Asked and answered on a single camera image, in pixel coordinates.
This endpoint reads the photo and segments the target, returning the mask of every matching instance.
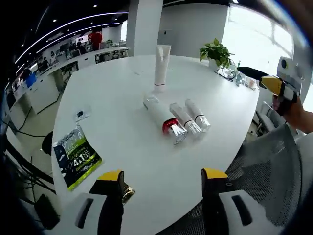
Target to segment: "green packet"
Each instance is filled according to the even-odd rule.
[[[102,161],[78,124],[52,147],[69,190],[77,187]]]

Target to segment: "silver cap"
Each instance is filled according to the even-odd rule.
[[[187,130],[182,127],[178,126],[176,124],[171,125],[168,128],[168,132],[170,133],[170,136],[174,140],[174,145],[178,144],[179,142],[182,142],[186,138]]]
[[[204,115],[198,116],[195,122],[203,132],[206,132],[211,127],[211,124],[208,122]]]
[[[193,120],[187,122],[185,128],[188,131],[188,135],[191,135],[194,139],[198,139],[202,133],[201,128]]]

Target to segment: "ceiling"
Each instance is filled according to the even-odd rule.
[[[7,81],[7,78],[14,79],[18,66],[24,63],[27,64],[27,60],[32,61],[36,57],[36,52],[48,44],[46,41],[50,37],[56,34],[66,35],[70,32],[98,24],[122,23],[127,19],[128,14],[98,16],[65,26],[44,37],[16,62],[26,49],[47,33],[83,17],[110,12],[127,12],[129,2],[130,0],[44,0],[38,2],[29,0],[18,4],[15,1],[9,2],[5,11],[8,13],[7,15],[12,17],[9,20],[4,19],[6,24],[3,27],[7,35],[5,48],[8,49],[6,51],[7,54],[5,54],[5,68],[7,70],[5,81]],[[163,4],[168,4],[167,6],[190,3],[228,5],[229,2],[232,2],[232,0],[185,0],[180,2],[177,2],[177,0],[164,0]],[[267,14],[256,1],[238,0],[238,2]]]

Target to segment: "green leaves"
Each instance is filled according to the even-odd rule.
[[[233,54],[229,53],[228,49],[223,44],[220,44],[219,40],[214,39],[212,43],[206,43],[204,46],[200,48],[200,61],[205,58],[213,59],[218,66],[223,66],[224,68],[231,64],[229,57]]]

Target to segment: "tube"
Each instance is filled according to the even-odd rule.
[[[162,132],[171,136],[174,144],[186,138],[187,130],[179,125],[177,118],[155,96],[145,95],[143,105]]]
[[[192,120],[189,114],[182,109],[177,103],[170,104],[171,113],[178,119],[178,121],[185,127],[188,133],[191,133],[194,139],[200,137],[202,130]]]
[[[156,70],[155,70],[155,87],[156,92],[165,90],[166,72],[170,58],[170,45],[157,45],[156,47]]]
[[[195,105],[194,102],[191,101],[191,99],[187,99],[185,101],[185,105],[187,107],[188,113],[203,132],[206,132],[208,129],[210,129],[211,124],[208,122],[203,112]]]

